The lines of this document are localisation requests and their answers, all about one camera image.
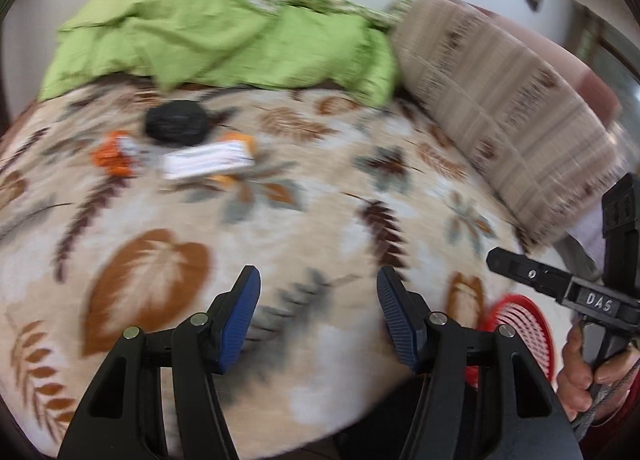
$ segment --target red plastic basket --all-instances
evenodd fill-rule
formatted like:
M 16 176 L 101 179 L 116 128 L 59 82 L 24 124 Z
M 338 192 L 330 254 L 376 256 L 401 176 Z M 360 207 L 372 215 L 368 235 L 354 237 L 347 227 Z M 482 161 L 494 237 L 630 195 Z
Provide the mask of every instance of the red plastic basket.
M 554 342 L 545 317 L 538 306 L 526 296 L 509 294 L 500 300 L 479 325 L 480 330 L 494 331 L 498 326 L 513 326 L 531 354 L 536 359 L 546 378 L 554 377 Z M 478 386 L 478 367 L 466 369 L 466 382 Z

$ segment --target cable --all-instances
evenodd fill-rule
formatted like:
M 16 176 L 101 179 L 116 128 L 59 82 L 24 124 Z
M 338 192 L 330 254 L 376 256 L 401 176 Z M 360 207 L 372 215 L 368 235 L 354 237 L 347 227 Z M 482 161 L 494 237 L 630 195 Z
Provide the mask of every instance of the cable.
M 636 364 L 628 371 L 628 373 L 622 377 L 622 380 L 618 382 L 612 389 L 609 390 L 609 393 L 605 395 L 602 400 L 599 402 L 595 402 L 589 410 L 585 411 L 580 417 L 576 418 L 572 422 L 572 426 L 574 427 L 575 437 L 578 439 L 578 442 L 584 438 L 589 430 L 589 427 L 593 423 L 593 419 L 595 418 L 596 412 L 603 407 L 603 405 L 622 387 L 624 386 L 633 375 L 640 368 L 640 359 L 636 361 Z

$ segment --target pillow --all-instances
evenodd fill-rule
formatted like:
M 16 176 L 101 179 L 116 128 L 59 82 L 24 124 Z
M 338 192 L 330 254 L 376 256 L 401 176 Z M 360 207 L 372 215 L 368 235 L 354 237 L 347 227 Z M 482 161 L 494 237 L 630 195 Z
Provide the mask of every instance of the pillow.
M 392 33 L 405 87 L 548 244 L 622 175 L 606 130 L 540 57 L 472 6 L 416 0 Z

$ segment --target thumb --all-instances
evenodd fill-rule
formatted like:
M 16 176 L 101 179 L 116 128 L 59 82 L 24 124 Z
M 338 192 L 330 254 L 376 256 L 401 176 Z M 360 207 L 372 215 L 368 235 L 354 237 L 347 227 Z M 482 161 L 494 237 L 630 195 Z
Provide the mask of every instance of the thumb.
M 595 374 L 598 384 L 611 384 L 621 380 L 640 358 L 640 351 L 630 345 L 622 354 L 605 361 Z

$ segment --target floral bedsheet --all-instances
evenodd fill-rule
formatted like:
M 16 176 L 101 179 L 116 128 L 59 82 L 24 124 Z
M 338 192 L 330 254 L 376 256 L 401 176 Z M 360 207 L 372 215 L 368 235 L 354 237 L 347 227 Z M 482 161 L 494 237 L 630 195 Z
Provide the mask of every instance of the floral bedsheet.
M 48 101 L 0 162 L 0 394 L 55 456 L 74 408 L 124 328 L 171 328 L 229 290 L 243 265 L 262 293 L 238 364 L 216 380 L 241 458 L 294 449 L 363 416 L 410 373 L 375 290 L 395 266 L 467 326 L 511 288 L 484 263 L 516 251 L 511 216 L 408 97 L 382 110 L 331 89 L 180 90 L 215 140 L 257 140 L 257 164 L 165 191 L 145 139 L 149 82 L 107 78 Z M 148 166 L 108 177 L 89 152 L 129 130 Z M 170 449 L 179 455 L 170 372 Z

